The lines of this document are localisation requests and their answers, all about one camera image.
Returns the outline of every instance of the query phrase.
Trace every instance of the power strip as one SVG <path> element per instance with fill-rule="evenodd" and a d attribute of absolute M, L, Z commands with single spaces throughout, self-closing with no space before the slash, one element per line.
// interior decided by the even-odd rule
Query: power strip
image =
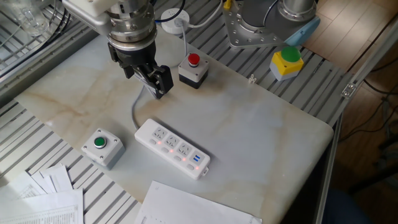
<path fill-rule="evenodd" d="M 153 119 L 148 119 L 134 136 L 145 147 L 195 180 L 209 171 L 210 156 Z"/>

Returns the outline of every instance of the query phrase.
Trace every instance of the paper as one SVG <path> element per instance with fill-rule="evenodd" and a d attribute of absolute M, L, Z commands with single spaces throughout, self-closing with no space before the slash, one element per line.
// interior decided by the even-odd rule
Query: paper
<path fill-rule="evenodd" d="M 73 190 L 67 168 L 60 164 L 46 170 L 36 172 L 32 178 L 48 193 Z"/>
<path fill-rule="evenodd" d="M 64 165 L 53 166 L 46 170 L 40 171 L 40 173 L 42 174 L 43 178 L 50 177 L 49 180 L 51 180 L 56 192 L 73 190 L 67 168 Z"/>
<path fill-rule="evenodd" d="M 36 183 L 39 184 L 48 194 L 56 192 L 50 177 L 43 178 L 40 172 L 36 172 L 32 175 L 32 179 L 34 179 Z"/>
<path fill-rule="evenodd" d="M 152 181 L 135 224 L 261 224 L 250 214 Z"/>
<path fill-rule="evenodd" d="M 26 172 L 0 189 L 1 202 L 44 195 L 46 192 Z"/>
<path fill-rule="evenodd" d="M 40 195 L 0 204 L 0 224 L 83 224 L 83 190 Z"/>

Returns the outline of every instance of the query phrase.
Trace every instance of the green button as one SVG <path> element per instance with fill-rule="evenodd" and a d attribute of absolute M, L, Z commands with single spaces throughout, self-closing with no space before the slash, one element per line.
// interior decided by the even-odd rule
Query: green button
<path fill-rule="evenodd" d="M 98 149 L 104 148 L 105 145 L 106 145 L 106 140 L 105 140 L 105 138 L 102 138 L 102 137 L 96 138 L 96 139 L 94 140 L 94 145 L 95 145 L 95 147 L 98 148 Z"/>
<path fill-rule="evenodd" d="M 295 47 L 285 47 L 280 54 L 287 62 L 296 62 L 301 58 L 300 51 Z"/>

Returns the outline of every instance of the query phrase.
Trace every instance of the red button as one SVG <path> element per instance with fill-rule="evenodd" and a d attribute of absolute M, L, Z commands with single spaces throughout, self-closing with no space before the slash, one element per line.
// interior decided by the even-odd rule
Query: red button
<path fill-rule="evenodd" d="M 199 55 L 197 55 L 197 54 L 190 54 L 190 55 L 188 56 L 188 61 L 189 61 L 189 64 L 190 64 L 191 66 L 196 67 L 196 66 L 198 66 L 198 64 L 199 64 L 200 57 L 199 57 Z"/>

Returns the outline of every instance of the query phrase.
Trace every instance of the white table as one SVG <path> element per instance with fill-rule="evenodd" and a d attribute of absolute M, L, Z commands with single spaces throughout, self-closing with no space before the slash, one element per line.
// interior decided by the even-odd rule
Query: white table
<path fill-rule="evenodd" d="M 174 87 L 161 100 L 144 95 L 136 118 L 159 119 L 211 156 L 194 181 L 134 139 L 132 101 L 141 84 L 126 80 L 98 37 L 16 100 L 79 149 L 96 128 L 122 139 L 126 153 L 103 171 L 142 202 L 152 180 L 279 222 L 333 135 L 329 125 L 248 81 L 209 56 L 199 90 L 178 81 L 182 41 L 159 29 L 156 60 L 172 70 Z"/>

